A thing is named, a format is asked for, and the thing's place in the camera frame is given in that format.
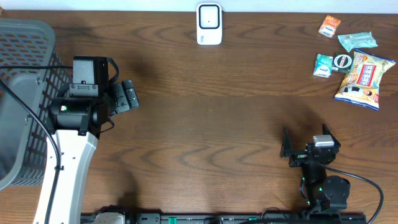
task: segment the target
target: chip bag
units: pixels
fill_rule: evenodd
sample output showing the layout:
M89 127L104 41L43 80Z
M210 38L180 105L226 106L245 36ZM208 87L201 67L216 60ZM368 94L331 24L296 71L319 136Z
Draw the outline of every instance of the chip bag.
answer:
M355 49L353 67L341 82L335 100L379 110L381 77L395 64L395 60Z

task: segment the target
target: white device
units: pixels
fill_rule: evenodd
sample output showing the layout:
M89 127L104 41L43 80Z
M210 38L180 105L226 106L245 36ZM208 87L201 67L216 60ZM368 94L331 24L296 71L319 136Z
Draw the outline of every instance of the white device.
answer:
M87 170L98 140L91 133L79 136L75 130L57 130L53 138L62 152L63 170L60 171L58 178L49 223L77 224L80 223ZM47 165L33 224L44 224L55 166L54 149L47 138Z
M200 45L217 45L223 37L221 6L201 3L197 7L197 41Z

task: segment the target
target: green and white package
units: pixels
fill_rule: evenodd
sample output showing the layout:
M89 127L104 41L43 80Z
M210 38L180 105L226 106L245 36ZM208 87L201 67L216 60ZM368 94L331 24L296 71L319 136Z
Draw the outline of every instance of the green and white package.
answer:
M353 66L353 60L353 56L336 53L331 69L336 72L348 73Z
M333 61L332 56L318 54L317 60L315 61L315 68L313 70L313 75L329 78L329 76L331 75L332 61Z
M355 48L377 47L376 40L372 37L372 32L339 35L338 40L347 52Z

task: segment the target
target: orange candy package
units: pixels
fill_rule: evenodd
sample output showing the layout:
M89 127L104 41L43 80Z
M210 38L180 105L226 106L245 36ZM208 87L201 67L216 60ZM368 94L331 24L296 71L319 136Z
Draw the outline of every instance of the orange candy package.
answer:
M340 20L331 17L331 16L326 16L326 19L323 21L323 24L321 28L319 28L319 33L322 35L325 35L327 37L333 37L333 35L336 33L336 29L338 25L340 24Z

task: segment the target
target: green connector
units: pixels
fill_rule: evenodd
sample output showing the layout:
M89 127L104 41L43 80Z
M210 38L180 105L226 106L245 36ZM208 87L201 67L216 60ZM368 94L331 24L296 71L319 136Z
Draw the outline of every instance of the green connector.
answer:
M169 224L177 224L177 218L169 218Z

